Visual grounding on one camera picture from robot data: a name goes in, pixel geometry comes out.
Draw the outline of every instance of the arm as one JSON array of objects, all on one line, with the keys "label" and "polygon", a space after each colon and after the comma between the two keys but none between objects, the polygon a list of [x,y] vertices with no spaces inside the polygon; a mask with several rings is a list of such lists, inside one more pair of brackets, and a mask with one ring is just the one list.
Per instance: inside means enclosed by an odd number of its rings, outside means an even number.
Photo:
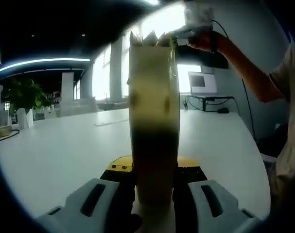
[{"label": "arm", "polygon": [[[282,94],[264,72],[257,68],[229,39],[218,33],[216,35],[218,52],[235,67],[259,101],[269,102],[282,98]],[[190,46],[210,50],[209,36],[203,35]]]}]

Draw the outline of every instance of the person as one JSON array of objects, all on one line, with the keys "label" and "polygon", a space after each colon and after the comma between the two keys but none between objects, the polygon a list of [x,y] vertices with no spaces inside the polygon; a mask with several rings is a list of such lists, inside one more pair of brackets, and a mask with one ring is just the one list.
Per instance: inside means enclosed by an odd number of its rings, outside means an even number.
[{"label": "person", "polygon": [[[213,33],[217,38],[218,52],[235,67],[259,101],[266,103],[285,98],[290,104],[288,139],[268,174],[272,207],[278,207],[295,176],[295,44],[290,43],[279,67],[266,75],[232,41]],[[202,34],[188,45],[210,51],[210,34]]]}]

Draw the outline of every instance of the white planter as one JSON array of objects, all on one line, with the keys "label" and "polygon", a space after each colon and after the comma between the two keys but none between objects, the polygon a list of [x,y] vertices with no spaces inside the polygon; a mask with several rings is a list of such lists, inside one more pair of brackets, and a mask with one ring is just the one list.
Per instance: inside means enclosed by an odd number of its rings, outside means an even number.
[{"label": "white planter", "polygon": [[24,108],[19,108],[17,110],[17,122],[19,123],[20,129],[28,129],[34,126],[33,121],[33,110],[30,109],[27,114],[25,114]]}]

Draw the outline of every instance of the computer monitor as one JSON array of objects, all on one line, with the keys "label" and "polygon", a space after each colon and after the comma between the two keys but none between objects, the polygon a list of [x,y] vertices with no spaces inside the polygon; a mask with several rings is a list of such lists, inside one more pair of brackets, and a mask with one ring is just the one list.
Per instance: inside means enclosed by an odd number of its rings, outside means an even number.
[{"label": "computer monitor", "polygon": [[216,81],[214,74],[207,74],[201,72],[188,72],[191,94],[215,94],[217,93]]}]

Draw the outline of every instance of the table surface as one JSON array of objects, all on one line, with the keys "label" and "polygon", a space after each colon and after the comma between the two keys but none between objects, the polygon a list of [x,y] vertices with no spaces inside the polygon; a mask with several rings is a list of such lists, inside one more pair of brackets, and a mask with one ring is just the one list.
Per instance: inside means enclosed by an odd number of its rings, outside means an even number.
[{"label": "table surface", "polygon": [[[34,122],[0,142],[0,167],[32,217],[57,205],[114,159],[131,155],[128,109]],[[270,210],[266,170],[236,113],[181,110],[179,156],[196,160],[209,180],[233,194],[239,208],[263,219]]]}]

